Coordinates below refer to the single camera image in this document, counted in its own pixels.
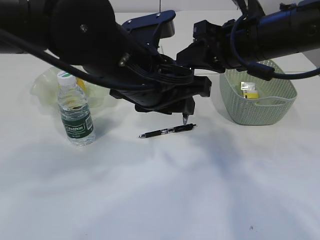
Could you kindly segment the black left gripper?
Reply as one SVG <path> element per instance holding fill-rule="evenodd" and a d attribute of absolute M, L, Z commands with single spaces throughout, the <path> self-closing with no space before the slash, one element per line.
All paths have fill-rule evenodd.
<path fill-rule="evenodd" d="M 193 115 L 194 96 L 208 98 L 212 82 L 160 53 L 122 53 L 108 58 L 110 95 L 135 105 L 137 112 Z"/>

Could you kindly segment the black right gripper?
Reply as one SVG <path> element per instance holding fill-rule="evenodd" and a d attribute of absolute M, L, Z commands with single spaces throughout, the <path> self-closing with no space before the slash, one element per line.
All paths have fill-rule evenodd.
<path fill-rule="evenodd" d="M 240 63 L 230 50 L 230 35 L 235 20 L 216 25 L 202 20 L 193 25 L 193 43 L 176 55 L 180 66 L 216 73 L 239 69 Z"/>

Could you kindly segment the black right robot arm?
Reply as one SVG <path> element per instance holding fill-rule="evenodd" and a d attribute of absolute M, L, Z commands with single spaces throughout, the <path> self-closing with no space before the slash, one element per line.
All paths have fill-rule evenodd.
<path fill-rule="evenodd" d="M 266 15 L 257 0 L 250 0 L 248 17 L 237 27 L 235 48 L 249 62 L 318 49 L 320 47 L 320 2 L 303 0 L 298 4 L 280 4 L 279 11 Z M 216 25 L 202 20 L 193 25 L 194 42 L 176 55 L 176 63 L 192 69 L 217 73 L 243 71 L 232 55 L 230 38 L 235 20 Z"/>

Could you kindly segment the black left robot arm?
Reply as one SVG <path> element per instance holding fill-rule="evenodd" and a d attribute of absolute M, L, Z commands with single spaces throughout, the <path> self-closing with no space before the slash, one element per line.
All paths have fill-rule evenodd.
<path fill-rule="evenodd" d="M 0 51 L 31 54 L 136 111 L 192 115 L 194 96 L 209 97 L 211 81 L 159 53 L 175 33 L 173 10 L 116 21 L 108 0 L 3 0 Z"/>

